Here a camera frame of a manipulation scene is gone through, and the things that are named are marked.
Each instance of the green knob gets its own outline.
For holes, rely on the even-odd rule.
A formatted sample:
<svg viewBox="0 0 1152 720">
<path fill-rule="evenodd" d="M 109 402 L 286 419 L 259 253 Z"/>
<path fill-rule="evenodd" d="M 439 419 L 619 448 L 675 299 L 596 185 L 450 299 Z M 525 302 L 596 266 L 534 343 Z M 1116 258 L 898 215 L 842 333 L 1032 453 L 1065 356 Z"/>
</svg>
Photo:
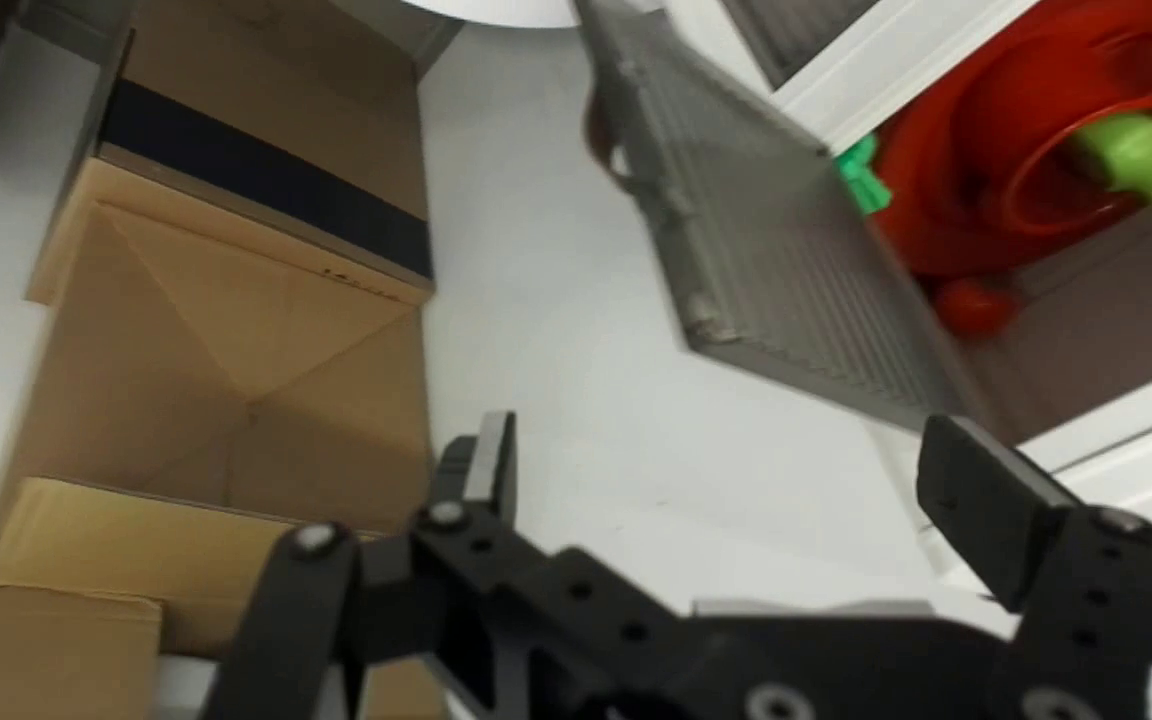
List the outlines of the green knob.
<svg viewBox="0 0 1152 720">
<path fill-rule="evenodd" d="M 1152 114 L 1106 114 L 1071 135 L 1071 148 L 1113 192 L 1135 192 L 1152 206 Z"/>
<path fill-rule="evenodd" d="M 878 157 L 878 139 L 863 135 L 861 144 L 851 144 L 836 165 L 840 176 L 851 186 L 851 201 L 861 202 L 863 215 L 876 215 L 890 202 L 890 186 L 878 179 L 878 171 L 872 171 L 872 159 Z"/>
</svg>

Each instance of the perforated metal sheet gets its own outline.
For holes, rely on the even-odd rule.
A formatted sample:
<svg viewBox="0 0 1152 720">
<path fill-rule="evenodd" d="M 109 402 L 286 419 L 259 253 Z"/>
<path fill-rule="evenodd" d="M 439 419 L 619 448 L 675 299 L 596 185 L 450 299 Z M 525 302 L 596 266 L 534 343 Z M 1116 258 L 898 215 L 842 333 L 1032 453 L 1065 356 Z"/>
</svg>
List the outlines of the perforated metal sheet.
<svg viewBox="0 0 1152 720">
<path fill-rule="evenodd" d="M 832 157 L 661 15 L 575 9 L 687 343 L 895 423 L 967 412 L 943 333 Z"/>
</svg>

